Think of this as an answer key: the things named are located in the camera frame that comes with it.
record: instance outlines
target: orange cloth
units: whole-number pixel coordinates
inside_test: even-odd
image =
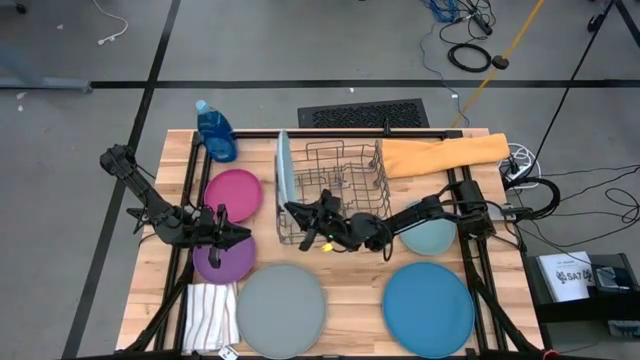
[[[439,142],[382,140],[384,167],[390,179],[496,162],[507,156],[509,145],[504,134]]]

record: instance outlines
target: white towel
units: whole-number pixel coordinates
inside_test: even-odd
[[[185,352],[204,353],[240,342],[235,283],[188,285],[187,301]]]

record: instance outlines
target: yellow pole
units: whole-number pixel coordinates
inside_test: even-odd
[[[522,38],[524,33],[527,32],[529,25],[533,23],[533,20],[536,18],[536,15],[538,15],[538,11],[540,10],[540,7],[542,7],[542,4],[544,4],[544,0],[538,0],[538,3],[536,4],[536,6],[533,8],[533,10],[531,10],[531,13],[529,13],[529,17],[527,18],[527,21],[525,21],[524,25],[522,25],[520,32],[518,33],[518,35],[516,35],[516,38],[513,39],[511,46],[502,55],[503,58],[508,59],[511,53],[513,52],[513,50],[516,48],[516,46],[518,46],[520,39]],[[471,95],[471,98],[467,101],[466,104],[464,104],[464,107],[456,117],[456,120],[453,122],[453,124],[451,124],[451,127],[456,127],[458,125],[458,123],[462,119],[462,116],[467,112],[467,109],[469,109],[469,107],[471,107],[471,105],[473,105],[476,102],[476,100],[478,99],[478,96],[480,96],[480,93],[482,92],[482,89],[484,89],[484,87],[489,83],[489,81],[493,80],[493,78],[496,77],[497,71],[498,69],[493,68],[493,70],[491,70],[491,72],[489,73],[487,78],[482,82],[482,84],[480,84],[480,86],[476,88],[476,90]]]

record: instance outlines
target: gray plate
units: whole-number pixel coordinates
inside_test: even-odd
[[[308,350],[327,320],[318,278],[291,264],[270,265],[249,278],[238,297],[240,335],[257,353],[288,359]]]

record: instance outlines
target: light blue plate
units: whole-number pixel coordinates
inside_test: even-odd
[[[445,219],[427,221],[403,232],[400,238],[415,253],[439,255],[447,251],[455,240],[456,224]]]
[[[277,143],[276,171],[278,172],[278,200],[284,205],[287,202],[298,202],[296,184],[293,175],[293,159],[289,136],[285,130],[280,130]]]

